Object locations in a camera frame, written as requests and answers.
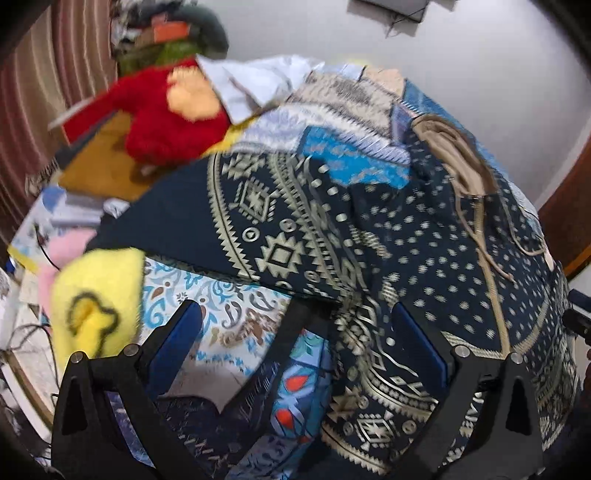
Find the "pink fabric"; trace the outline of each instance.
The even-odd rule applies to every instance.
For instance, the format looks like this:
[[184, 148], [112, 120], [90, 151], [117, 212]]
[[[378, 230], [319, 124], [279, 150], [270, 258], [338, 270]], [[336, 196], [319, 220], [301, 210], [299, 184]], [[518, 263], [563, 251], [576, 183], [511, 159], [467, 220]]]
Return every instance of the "pink fabric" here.
[[[72, 260], [81, 257], [86, 244], [96, 235], [90, 228], [76, 228], [63, 236], [57, 236], [47, 244], [46, 252], [51, 261], [59, 268], [65, 267]], [[51, 320], [51, 288], [59, 273], [52, 265], [43, 265], [37, 274], [39, 286], [39, 305]]]

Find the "metal screw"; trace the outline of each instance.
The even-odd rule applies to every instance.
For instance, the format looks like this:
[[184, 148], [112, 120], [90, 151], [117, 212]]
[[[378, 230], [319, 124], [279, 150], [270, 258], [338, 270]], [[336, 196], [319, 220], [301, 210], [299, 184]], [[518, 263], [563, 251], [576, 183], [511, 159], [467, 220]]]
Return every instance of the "metal screw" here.
[[513, 352], [511, 355], [511, 361], [517, 365], [522, 364], [523, 363], [523, 357], [518, 354], [517, 352]]
[[73, 364], [78, 364], [82, 362], [83, 358], [84, 354], [82, 352], [74, 352], [70, 357], [70, 362], [72, 362]]
[[470, 349], [466, 345], [458, 345], [453, 351], [457, 356], [461, 356], [462, 358], [470, 356]]
[[138, 352], [139, 346], [137, 346], [135, 343], [130, 343], [128, 346], [123, 348], [123, 354], [125, 356], [134, 356]]

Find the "striped curtain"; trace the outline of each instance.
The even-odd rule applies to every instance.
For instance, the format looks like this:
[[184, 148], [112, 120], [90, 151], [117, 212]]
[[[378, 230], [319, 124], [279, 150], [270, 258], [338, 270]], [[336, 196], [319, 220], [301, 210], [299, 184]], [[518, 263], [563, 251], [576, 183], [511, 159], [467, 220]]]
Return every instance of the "striped curtain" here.
[[59, 0], [46, 10], [0, 70], [0, 248], [34, 198], [25, 179], [59, 147], [47, 124], [116, 76], [109, 57], [108, 0]]

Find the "white cloth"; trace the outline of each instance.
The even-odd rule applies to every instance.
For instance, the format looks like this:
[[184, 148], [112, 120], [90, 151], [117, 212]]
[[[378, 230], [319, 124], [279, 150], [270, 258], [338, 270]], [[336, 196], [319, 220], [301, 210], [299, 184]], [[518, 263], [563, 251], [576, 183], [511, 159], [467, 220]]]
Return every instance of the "white cloth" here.
[[211, 60], [197, 63], [209, 79], [234, 125], [286, 100], [323, 61], [298, 55], [239, 62]]

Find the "beige zipper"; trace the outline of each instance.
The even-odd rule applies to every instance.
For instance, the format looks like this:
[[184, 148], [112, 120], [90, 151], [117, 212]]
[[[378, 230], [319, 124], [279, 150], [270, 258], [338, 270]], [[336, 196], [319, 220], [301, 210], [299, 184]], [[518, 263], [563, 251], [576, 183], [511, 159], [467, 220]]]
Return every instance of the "beige zipper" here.
[[[486, 246], [486, 239], [484, 236], [484, 199], [482, 197], [478, 199], [478, 205], [476, 206], [474, 228], [476, 236], [482, 241], [482, 245]], [[486, 261], [480, 248], [477, 248], [476, 251], [478, 252], [478, 261], [482, 272], [484, 273], [486, 286], [488, 287], [492, 311], [495, 314], [496, 326], [501, 340], [501, 354], [503, 358], [506, 358], [506, 356], [511, 353], [511, 343], [509, 342], [509, 331], [507, 330], [507, 325], [505, 325], [505, 318], [503, 317], [503, 310], [501, 308], [501, 302], [499, 301], [499, 293], [496, 289], [495, 279], [492, 276], [491, 266]]]

